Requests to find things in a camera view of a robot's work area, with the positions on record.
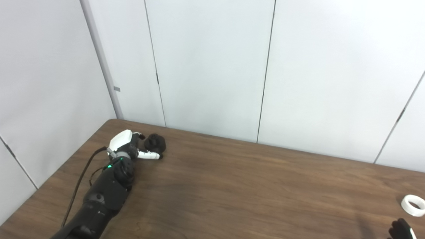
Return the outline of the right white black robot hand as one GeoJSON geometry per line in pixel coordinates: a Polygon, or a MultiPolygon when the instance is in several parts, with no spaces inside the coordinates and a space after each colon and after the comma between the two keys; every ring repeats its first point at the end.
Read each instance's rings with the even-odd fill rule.
{"type": "Polygon", "coordinates": [[[388,232],[389,239],[417,239],[412,227],[403,218],[393,221],[388,232]]]}

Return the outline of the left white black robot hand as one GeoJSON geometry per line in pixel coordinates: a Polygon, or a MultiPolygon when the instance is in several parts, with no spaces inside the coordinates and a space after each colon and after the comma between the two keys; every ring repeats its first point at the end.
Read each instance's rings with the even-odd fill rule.
{"type": "Polygon", "coordinates": [[[107,153],[112,161],[117,156],[127,156],[131,159],[162,159],[166,151],[164,137],[151,134],[149,137],[140,132],[124,130],[114,136],[109,143],[107,153]]]}

